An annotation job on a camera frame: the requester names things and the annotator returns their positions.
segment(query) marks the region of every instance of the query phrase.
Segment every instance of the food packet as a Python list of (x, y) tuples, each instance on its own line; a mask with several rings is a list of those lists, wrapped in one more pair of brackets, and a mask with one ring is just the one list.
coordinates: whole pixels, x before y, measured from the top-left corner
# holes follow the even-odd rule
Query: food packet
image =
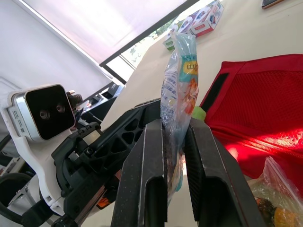
[(164, 72), (161, 90), (161, 119), (167, 157), (168, 201), (183, 176), (183, 140), (198, 95), (196, 37), (171, 34), (175, 51)]
[(303, 227), (303, 201), (272, 157), (265, 160), (263, 173), (248, 184), (269, 227)]

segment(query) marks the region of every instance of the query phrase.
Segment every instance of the depth camera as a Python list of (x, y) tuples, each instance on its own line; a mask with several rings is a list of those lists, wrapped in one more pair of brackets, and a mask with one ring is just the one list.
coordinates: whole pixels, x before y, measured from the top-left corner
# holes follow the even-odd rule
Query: depth camera
[(61, 85), (15, 94), (8, 108), (19, 136), (49, 140), (75, 124), (70, 102)]

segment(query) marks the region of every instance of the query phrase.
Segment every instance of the camera lens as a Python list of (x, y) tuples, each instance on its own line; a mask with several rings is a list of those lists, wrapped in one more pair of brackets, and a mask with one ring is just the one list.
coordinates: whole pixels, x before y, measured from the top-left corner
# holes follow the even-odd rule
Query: camera lens
[(57, 111), (59, 113), (64, 113), (65, 112), (65, 106), (63, 106), (63, 105), (57, 105)]
[(40, 117), (43, 120), (48, 120), (51, 117), (51, 114), (46, 110), (40, 110)]

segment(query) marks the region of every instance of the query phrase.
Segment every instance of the beige table surface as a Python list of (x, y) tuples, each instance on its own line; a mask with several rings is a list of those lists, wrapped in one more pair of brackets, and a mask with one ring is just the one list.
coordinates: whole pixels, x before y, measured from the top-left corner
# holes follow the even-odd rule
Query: beige table surface
[[(222, 61), (248, 61), (281, 54), (303, 53), (303, 1), (285, 0), (269, 9), (261, 0), (223, 0), (217, 28), (197, 38), (200, 104)], [(110, 126), (125, 111), (160, 97), (164, 70), (171, 55), (162, 40), (149, 48), (101, 124)], [(83, 226), (110, 226), (110, 208), (88, 218)], [(196, 227), (187, 178), (169, 206), (167, 227)]]

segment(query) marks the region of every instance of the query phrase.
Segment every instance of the red fabric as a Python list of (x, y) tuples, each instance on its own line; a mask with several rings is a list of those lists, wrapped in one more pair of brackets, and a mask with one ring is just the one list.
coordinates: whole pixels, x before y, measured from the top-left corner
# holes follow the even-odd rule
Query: red fabric
[(258, 178), (272, 156), (303, 196), (303, 55), (223, 62), (222, 73), (205, 122), (244, 174)]

